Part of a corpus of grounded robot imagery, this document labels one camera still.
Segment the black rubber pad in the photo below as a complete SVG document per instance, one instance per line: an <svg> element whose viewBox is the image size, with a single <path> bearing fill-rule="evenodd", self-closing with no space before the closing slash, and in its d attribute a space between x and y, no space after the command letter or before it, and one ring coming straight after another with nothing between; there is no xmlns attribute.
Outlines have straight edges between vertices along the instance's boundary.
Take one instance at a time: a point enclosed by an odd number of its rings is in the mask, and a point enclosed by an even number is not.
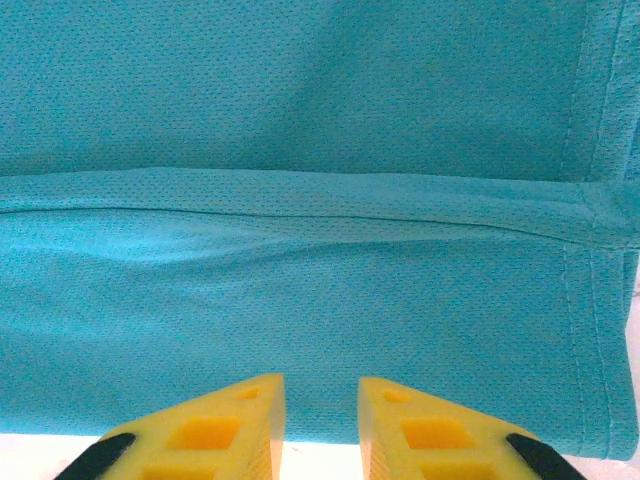
<svg viewBox="0 0 640 480"><path fill-rule="evenodd" d="M542 480L586 480L562 455L545 443L518 433L507 435L507 441Z"/></svg>
<svg viewBox="0 0 640 480"><path fill-rule="evenodd" d="M98 480L135 441L133 433L94 443L54 480Z"/></svg>

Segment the white surface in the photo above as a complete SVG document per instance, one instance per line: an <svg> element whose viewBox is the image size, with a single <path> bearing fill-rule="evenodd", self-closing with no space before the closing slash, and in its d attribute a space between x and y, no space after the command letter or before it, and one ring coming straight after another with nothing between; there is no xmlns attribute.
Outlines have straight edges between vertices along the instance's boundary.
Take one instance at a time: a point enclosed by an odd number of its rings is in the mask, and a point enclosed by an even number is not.
<svg viewBox="0 0 640 480"><path fill-rule="evenodd" d="M631 367L633 392L636 398L636 413L638 415L638 425L640 425L640 268L636 275L631 311L629 312L625 335L627 337L627 352L629 354L629 366ZM636 454L628 463L640 469L640 442L638 443Z"/></svg>
<svg viewBox="0 0 640 480"><path fill-rule="evenodd" d="M98 437L0 435L0 478L51 480ZM588 480L640 480L623 462L567 457ZM362 480L356 445L285 443L280 480Z"/></svg>

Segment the stitching line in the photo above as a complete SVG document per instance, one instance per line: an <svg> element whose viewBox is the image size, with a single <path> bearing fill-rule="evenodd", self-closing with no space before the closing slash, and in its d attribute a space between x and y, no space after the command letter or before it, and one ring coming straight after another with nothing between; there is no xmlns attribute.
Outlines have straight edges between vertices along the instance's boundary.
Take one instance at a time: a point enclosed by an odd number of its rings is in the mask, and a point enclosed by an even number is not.
<svg viewBox="0 0 640 480"><path fill-rule="evenodd" d="M576 65L576 71L574 74L573 81L573 91L571 92L571 106L569 109L569 125L567 126L567 133L565 135L564 140L564 149L562 152L562 156L560 157L560 171L558 172L558 181L562 181L562 173L564 171L565 160L567 159L567 154L569 153L569 143L571 141L571 134L573 133L573 119L576 108L576 96L578 94L578 84L580 83L580 70L582 68L584 58L586 56L586 49L584 48L585 38L587 37L587 29L589 27L589 2L587 2L585 6L584 13L584 26L582 27L582 34L580 37L580 55L578 55L578 64Z"/></svg>
<svg viewBox="0 0 640 480"><path fill-rule="evenodd" d="M622 25L622 18L624 17L624 11L627 7L627 0L623 0L622 2L622 6L620 7L620 10L618 11L618 21L616 23L616 30L615 30L615 40L613 41L613 51L611 52L611 60L609 61L609 80L607 81L607 87L605 89L605 93L604 93L604 98L602 99L602 105L600 106L600 118L598 119L598 134L596 137L596 142L593 145L593 152L591 154L591 162L589 163L589 177L588 177L588 181L591 182L593 181L593 174L594 174L594 166L595 166L595 160L596 160L596 152L598 150L598 147L600 146L600 143L602 141L602 129L603 129L603 119L604 119L604 110L605 110L605 106L607 104L607 99L609 99L611 97L611 90L612 90L612 85L613 85L613 78L615 76L615 68L614 68L614 63L615 63L615 58L616 58L616 54L618 53L618 44L620 43L620 26Z"/></svg>
<svg viewBox="0 0 640 480"><path fill-rule="evenodd" d="M591 237L593 235L593 231L596 226L597 219L597 209L593 208L591 204L587 201L587 193L584 189L584 185L580 186L580 191L582 193L582 198L584 200L584 204L589 208L591 212L591 228L589 229L589 241L591 243ZM598 316L598 305L596 302L596 291L595 291L595 269L593 267L593 249L589 248L589 273L590 273L590 283L591 283L591 302L593 303L593 310L591 311L591 317L593 318L593 325L596 334L596 350L598 352L598 359L600 360L600 377L602 379L602 383L604 386L605 398L607 400L607 416L609 419L609 425L607 429L607 447L604 453L603 458L608 458L609 452L611 451L611 430L613 427L613 418L611 415L611 392L609 391L609 383L607 382L606 369L604 356L602 355L602 340L600 338L600 319Z"/></svg>
<svg viewBox="0 0 640 480"><path fill-rule="evenodd" d="M637 143L640 143L640 116L638 116L638 119L636 120L636 128L634 129L633 138L631 139L631 148L629 149L627 158L624 161L622 180L631 180L631 178L627 178L627 174L629 172L629 165L631 165L631 157L634 152L634 147L636 146Z"/></svg>
<svg viewBox="0 0 640 480"><path fill-rule="evenodd" d="M564 262L564 271L562 272L561 279L564 283L564 291L567 297L567 312L569 314L569 332L571 333L571 353L573 355L573 360L576 364L576 380L578 381L578 392L580 393L580 411L582 413L582 437L580 439L580 448L578 449L578 456L582 453L582 449L584 448L584 443L587 437L586 425L585 425L585 417L586 417L586 409L584 405L584 386L582 385L582 378L580 375L580 360L578 359L578 349L576 346L576 334L575 334L575 325L573 323L573 308L571 307L571 298L569 296L569 282L567 281L568 274L568 266L567 266L567 245L562 245L562 259Z"/></svg>
<svg viewBox="0 0 640 480"><path fill-rule="evenodd" d="M230 212L211 212L211 211L203 211L203 210L189 210L182 208L145 208L145 207L62 207L62 208L16 208L16 209L6 209L2 210L0 208L0 219L2 219L5 215L15 215L15 214L29 214L29 213L47 213L47 212L80 212L80 211L131 211L131 212L161 212L161 213L186 213L186 214L196 214L196 215L211 215L211 216L220 216L220 217L237 217L237 218L265 218L265 219L337 219L337 220L371 220L371 221L381 221L381 222L394 222L394 223L411 223L411 224L433 224L433 225L444 225L444 226L456 226L456 227L477 227L483 228L487 231L504 231L509 232L514 235L523 235L527 237L533 238L541 238L549 241L560 241L570 245L580 245L580 246L592 246L591 242L593 242L593 238L588 238L587 243L584 241L575 241L567 238L563 238L561 236L554 236L551 234L530 232L527 230L518 230L516 228L504 227L504 226L495 226L495 225L487 225L481 223L454 223L454 222L445 222L445 221L436 221L436 220L416 220L416 219L402 219L402 218L385 218L385 217L372 217L366 215L265 215L258 213L230 213ZM626 251L629 248L638 249L640 248L640 243L631 244L630 241L627 242L626 245L623 246L613 246L606 244L597 244L595 247L598 250L603 250L607 252L618 252L618 251Z"/></svg>

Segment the fabric fold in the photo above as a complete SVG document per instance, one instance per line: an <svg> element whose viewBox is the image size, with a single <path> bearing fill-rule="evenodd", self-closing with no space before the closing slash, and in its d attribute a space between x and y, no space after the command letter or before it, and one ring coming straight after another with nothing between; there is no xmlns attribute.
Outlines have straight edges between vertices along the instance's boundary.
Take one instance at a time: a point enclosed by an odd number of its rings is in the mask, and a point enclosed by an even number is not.
<svg viewBox="0 0 640 480"><path fill-rule="evenodd" d="M175 168L0 178L2 213L65 209L257 217L274 234L295 228L315 240L361 241L360 232L370 234L379 222L380 230L393 229L395 236L411 232L415 239L498 230L597 248L640 248L640 181ZM341 228L345 221L348 229ZM329 236L326 224L334 227Z"/></svg>

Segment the square hole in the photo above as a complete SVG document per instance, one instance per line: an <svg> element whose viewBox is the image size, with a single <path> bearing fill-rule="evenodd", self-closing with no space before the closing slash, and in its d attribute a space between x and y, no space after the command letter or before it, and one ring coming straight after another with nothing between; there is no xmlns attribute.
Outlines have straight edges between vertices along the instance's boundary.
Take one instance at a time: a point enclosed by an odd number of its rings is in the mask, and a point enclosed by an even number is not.
<svg viewBox="0 0 640 480"><path fill-rule="evenodd" d="M423 465L425 480L498 480L498 477L485 463L430 463Z"/></svg>
<svg viewBox="0 0 640 480"><path fill-rule="evenodd" d="M167 442L170 450L226 450L240 429L237 417L194 417Z"/></svg>
<svg viewBox="0 0 640 480"><path fill-rule="evenodd" d="M472 448L476 444L462 424L452 418L412 418L402 422L409 448Z"/></svg>
<svg viewBox="0 0 640 480"><path fill-rule="evenodd" d="M142 480L213 480L215 475L213 467L154 465L145 467Z"/></svg>

